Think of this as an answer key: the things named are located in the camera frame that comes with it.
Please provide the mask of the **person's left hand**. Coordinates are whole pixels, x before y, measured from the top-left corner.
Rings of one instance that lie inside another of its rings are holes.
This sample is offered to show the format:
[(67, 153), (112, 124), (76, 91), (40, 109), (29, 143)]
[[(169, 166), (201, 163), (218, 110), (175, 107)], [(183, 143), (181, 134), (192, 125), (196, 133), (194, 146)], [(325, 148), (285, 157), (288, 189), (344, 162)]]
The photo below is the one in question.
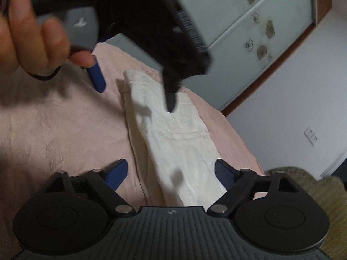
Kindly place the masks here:
[(8, 16), (1, 16), (1, 73), (21, 67), (32, 75), (57, 68), (67, 59), (90, 68), (92, 53), (70, 52), (70, 41), (60, 21), (49, 18), (42, 25), (36, 21), (31, 0), (10, 0)]

